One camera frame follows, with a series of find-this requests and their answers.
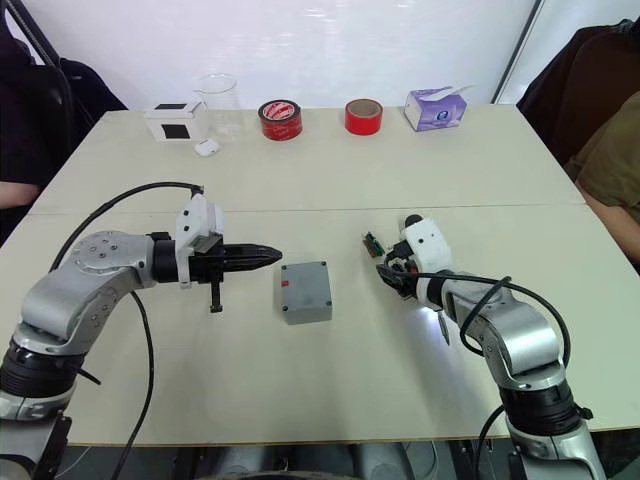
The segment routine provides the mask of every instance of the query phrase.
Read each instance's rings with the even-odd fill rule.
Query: table
[[[240,138],[208,158],[191,143],[156,143],[139,112],[107,113],[32,213],[84,213],[151,181],[204,184],[225,211],[583,203],[513,105],[471,105],[459,127],[415,133],[399,107],[382,129],[348,133],[339,109],[304,109],[304,131],[266,139],[245,111]],[[175,212],[179,191],[148,192],[120,212]]]
[[[399,221],[416,212],[435,219],[458,268],[510,274],[564,315],[573,341],[568,380],[577,402],[596,415],[592,429],[640,423],[637,362],[630,360],[640,335],[640,280],[588,207],[231,212],[227,242],[274,246],[287,263],[328,262],[333,319],[284,323],[276,294],[280,264],[227,275],[225,310],[215,316],[206,286],[142,291],[157,381],[136,444],[477,436],[499,404],[484,362],[456,335],[447,347],[437,320],[377,278],[360,242],[371,230],[394,243]],[[29,215],[2,248],[0,272],[11,281],[0,291],[0,338],[9,338],[23,295],[83,218]],[[174,222],[167,213],[112,213],[87,234],[171,230]],[[147,378],[142,326],[129,298],[115,309],[85,368],[103,385],[79,380],[67,410],[74,419],[70,442],[124,443]],[[507,434],[503,421],[492,434]]]

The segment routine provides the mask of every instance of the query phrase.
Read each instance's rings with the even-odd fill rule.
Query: silver robotic arm
[[[438,311],[447,341],[443,314],[459,328],[468,326],[466,335],[480,345],[477,353],[484,356],[507,414],[516,448],[509,459],[512,478],[606,478],[586,415],[573,401],[558,339],[546,318],[516,300],[507,288],[498,288],[487,299],[491,285],[412,275],[455,276],[451,250],[432,220],[409,217],[400,238],[378,272],[402,296],[416,297]],[[486,303],[467,323],[483,299]]]
[[[222,213],[196,194],[181,211],[176,237],[105,231],[78,242],[57,270],[26,295],[0,367],[0,477],[53,478],[71,420],[63,412],[85,356],[125,295],[158,282],[209,283],[211,312],[222,310],[224,272],[254,270],[282,258],[270,247],[223,243]]]

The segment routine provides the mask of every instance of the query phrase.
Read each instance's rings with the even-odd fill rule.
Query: red tape roll
[[[271,100],[258,109],[262,133],[271,140],[289,140],[302,131],[300,107],[291,100]]]
[[[345,107],[344,126],[356,135],[372,135],[380,130],[382,105],[375,100],[359,98]]]

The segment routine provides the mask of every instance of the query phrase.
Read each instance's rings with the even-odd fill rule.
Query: tissue box
[[[204,140],[209,133],[209,119],[202,102],[161,103],[143,116],[158,142]]]
[[[460,125],[467,102],[452,91],[446,95],[447,88],[433,90],[412,90],[407,96],[404,116],[416,132],[436,128],[456,127]]]

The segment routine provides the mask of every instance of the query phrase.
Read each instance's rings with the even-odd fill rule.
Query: white device
[[[195,151],[201,157],[209,157],[220,150],[220,144],[216,142],[213,138],[207,138],[206,140],[197,143],[195,146]]]
[[[191,287],[189,257],[205,253],[222,240],[222,209],[197,193],[176,220],[176,265],[180,288]]]
[[[406,240],[413,250],[413,261],[420,272],[439,272],[453,268],[451,248],[442,235],[436,223],[430,219],[414,223],[400,232],[400,239]],[[416,284],[416,298],[423,305],[438,311],[427,296],[428,278],[418,279]]]
[[[209,134],[209,117],[202,102],[161,103],[143,117],[158,142],[204,140]]]

